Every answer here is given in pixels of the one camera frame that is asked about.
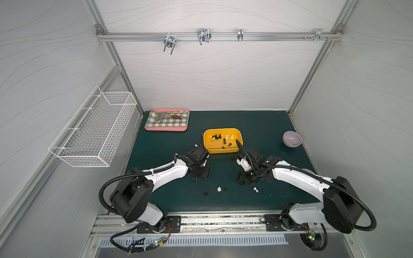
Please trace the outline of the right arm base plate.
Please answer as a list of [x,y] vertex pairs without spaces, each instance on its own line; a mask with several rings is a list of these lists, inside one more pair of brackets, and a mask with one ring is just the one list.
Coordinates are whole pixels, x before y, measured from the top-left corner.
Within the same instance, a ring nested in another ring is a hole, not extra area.
[[259,218],[259,221],[264,224],[267,232],[306,232],[307,229],[294,222],[288,215],[268,214]]

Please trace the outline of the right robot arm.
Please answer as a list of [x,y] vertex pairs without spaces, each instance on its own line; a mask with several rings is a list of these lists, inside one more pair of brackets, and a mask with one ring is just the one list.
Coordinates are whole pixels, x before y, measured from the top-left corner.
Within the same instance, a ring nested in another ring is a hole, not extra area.
[[293,185],[316,198],[315,203],[290,202],[279,215],[283,228],[291,231],[299,224],[327,224],[335,230],[349,234],[355,228],[363,208],[348,180],[331,179],[298,168],[275,156],[264,158],[255,149],[243,152],[237,158],[242,167],[237,182],[242,186],[263,179],[274,179]]

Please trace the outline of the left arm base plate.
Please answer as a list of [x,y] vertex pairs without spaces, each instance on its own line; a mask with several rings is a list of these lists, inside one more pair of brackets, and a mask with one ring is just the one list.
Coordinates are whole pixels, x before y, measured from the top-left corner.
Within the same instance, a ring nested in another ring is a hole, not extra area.
[[154,226],[142,222],[137,229],[138,234],[151,234],[151,233],[179,233],[181,231],[181,216],[164,216]]

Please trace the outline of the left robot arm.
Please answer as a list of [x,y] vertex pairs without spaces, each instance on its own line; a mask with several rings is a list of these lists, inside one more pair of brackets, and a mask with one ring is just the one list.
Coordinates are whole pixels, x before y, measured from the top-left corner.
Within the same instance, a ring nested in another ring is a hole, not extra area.
[[183,177],[207,178],[206,165],[209,152],[201,144],[185,154],[176,154],[173,161],[160,167],[140,170],[136,167],[127,174],[114,178],[108,185],[118,182],[109,197],[112,213],[120,215],[126,223],[143,221],[151,226],[162,224],[165,213],[149,201],[160,187]]

